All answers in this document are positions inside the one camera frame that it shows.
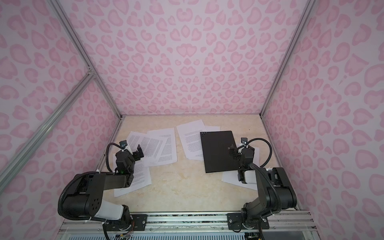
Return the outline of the black file folder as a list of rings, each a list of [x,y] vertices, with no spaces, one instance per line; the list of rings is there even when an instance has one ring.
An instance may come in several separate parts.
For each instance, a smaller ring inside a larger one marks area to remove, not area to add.
[[[229,147],[236,147],[232,131],[201,132],[206,173],[235,171],[236,161],[229,155]]]

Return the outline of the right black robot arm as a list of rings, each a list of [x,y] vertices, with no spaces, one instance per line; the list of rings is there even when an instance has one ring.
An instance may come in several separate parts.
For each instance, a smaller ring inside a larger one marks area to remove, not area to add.
[[[258,197],[245,203],[239,213],[227,214],[229,230],[267,230],[268,217],[282,210],[294,208],[297,197],[285,170],[281,167],[266,169],[253,163],[255,149],[230,147],[230,156],[239,164],[238,180],[242,184],[256,185]]]

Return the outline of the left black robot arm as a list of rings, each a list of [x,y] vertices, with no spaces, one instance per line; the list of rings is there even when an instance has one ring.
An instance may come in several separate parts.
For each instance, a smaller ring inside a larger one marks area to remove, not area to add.
[[[58,213],[61,217],[72,221],[97,221],[104,224],[105,231],[131,231],[134,220],[126,205],[116,205],[103,200],[104,191],[124,189],[131,186],[134,180],[135,164],[144,157],[140,145],[132,152],[126,141],[118,145],[109,143],[120,149],[116,153],[117,167],[107,172],[85,172],[77,174],[64,187],[58,200]]]

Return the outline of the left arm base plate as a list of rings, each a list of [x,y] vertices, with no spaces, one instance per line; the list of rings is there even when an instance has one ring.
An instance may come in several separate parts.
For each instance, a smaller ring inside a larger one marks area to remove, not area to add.
[[[144,231],[147,225],[148,215],[133,214],[128,220],[107,221],[105,229],[107,232],[129,232]]]

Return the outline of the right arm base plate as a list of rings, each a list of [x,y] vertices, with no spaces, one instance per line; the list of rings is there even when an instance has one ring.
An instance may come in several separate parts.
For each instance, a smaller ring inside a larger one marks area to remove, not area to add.
[[[267,219],[246,220],[240,212],[226,214],[228,229],[234,232],[246,230],[269,230],[270,225]]]

